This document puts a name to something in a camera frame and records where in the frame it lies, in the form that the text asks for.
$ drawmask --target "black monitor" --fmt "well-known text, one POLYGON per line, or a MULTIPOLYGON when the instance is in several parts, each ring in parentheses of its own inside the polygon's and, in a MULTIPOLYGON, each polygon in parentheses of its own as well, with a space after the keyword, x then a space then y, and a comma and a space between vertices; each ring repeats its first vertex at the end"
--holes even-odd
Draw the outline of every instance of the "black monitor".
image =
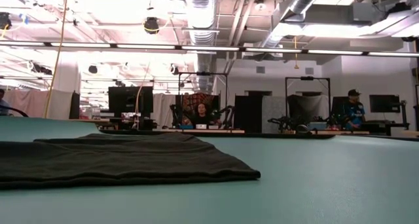
POLYGON ((347 96, 334 96, 332 101, 332 111, 331 114, 334 116, 342 116, 345 114, 344 106, 348 102, 349 98, 347 96))
POLYGON ((371 113, 400 113, 400 99, 395 95, 370 95, 371 113))
MULTIPOLYGON (((117 113, 134 113, 139 86, 109 87, 109 110, 117 113)), ((138 111, 149 117, 153 112, 153 87, 143 86, 138 98, 138 111)))

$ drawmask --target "wooden desk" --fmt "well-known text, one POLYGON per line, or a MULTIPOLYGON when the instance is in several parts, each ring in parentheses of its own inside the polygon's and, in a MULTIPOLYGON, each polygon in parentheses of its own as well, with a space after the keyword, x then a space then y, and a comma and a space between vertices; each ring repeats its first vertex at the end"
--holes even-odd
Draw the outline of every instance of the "wooden desk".
MULTIPOLYGON (((318 130, 311 131, 313 135, 369 135, 369 132, 350 132, 350 131, 336 131, 336 130, 318 130)), ((295 131, 288 131, 284 134, 296 134, 295 131)))
POLYGON ((196 132, 196 133, 234 133, 244 134, 243 130, 225 130, 225 129, 153 129, 153 132, 196 132))
POLYGON ((113 127, 115 130, 118 130, 118 123, 111 122, 109 119, 69 119, 69 121, 89 122, 89 123, 94 123, 97 127, 110 126, 110 127, 113 127))

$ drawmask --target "blue shirt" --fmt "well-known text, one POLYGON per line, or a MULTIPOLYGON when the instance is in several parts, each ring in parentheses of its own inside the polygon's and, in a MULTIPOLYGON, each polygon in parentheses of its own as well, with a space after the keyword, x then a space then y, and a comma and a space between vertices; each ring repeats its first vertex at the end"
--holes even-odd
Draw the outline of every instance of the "blue shirt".
MULTIPOLYGON (((0 105, 10 107, 10 105, 5 100, 0 100, 0 105)), ((8 109, 0 108, 0 115, 8 115, 8 113, 9 113, 8 109)))
POLYGON ((344 106, 344 113, 346 120, 348 121, 348 123, 346 123, 346 129, 353 130, 352 125, 349 122, 361 126, 363 120, 362 117, 365 114, 364 105, 359 102, 347 102, 344 106))

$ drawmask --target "black cap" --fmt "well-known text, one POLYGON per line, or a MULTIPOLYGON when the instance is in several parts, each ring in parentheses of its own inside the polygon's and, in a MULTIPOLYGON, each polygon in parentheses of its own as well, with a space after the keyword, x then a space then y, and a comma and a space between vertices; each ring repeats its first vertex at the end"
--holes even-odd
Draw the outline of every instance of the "black cap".
POLYGON ((359 93, 357 90, 352 89, 348 92, 348 96, 359 96, 361 93, 359 93))

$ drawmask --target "ventilation pipe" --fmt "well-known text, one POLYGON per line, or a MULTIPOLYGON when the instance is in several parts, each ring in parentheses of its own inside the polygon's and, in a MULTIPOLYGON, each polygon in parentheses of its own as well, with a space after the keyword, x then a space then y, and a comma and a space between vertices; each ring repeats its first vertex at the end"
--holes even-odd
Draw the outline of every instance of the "ventilation pipe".
MULTIPOLYGON (((285 12, 282 12, 280 22, 286 17, 290 17, 294 14, 304 14, 308 8, 310 8, 316 0, 288 0, 288 7, 285 12)), ((283 35, 281 33, 280 23, 272 29, 266 39, 261 43, 260 47, 275 48, 280 43, 283 35)))
MULTIPOLYGON (((212 29, 215 24, 217 0, 185 0, 188 12, 188 26, 199 29, 190 31, 192 45, 211 46, 215 42, 215 33, 205 31, 212 29)), ((195 70, 216 72, 216 57, 214 54, 197 54, 194 61, 195 70)), ((201 92, 212 91, 213 77, 198 77, 198 87, 201 92)))

